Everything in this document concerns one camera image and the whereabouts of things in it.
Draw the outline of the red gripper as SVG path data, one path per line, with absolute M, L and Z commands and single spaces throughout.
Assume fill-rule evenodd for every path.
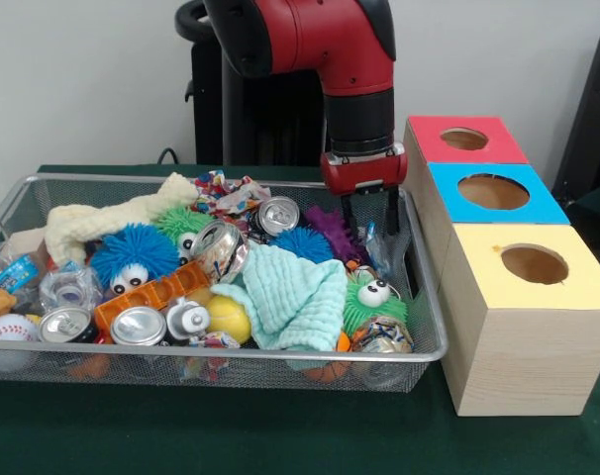
M 364 156 L 338 156 L 331 152 L 321 154 L 321 173 L 327 188 L 342 197 L 342 210 L 352 242 L 359 242 L 357 220 L 351 203 L 351 194 L 366 188 L 387 189 L 386 232 L 399 233 L 399 191 L 406 178 L 408 158 L 401 142 L 387 151 Z

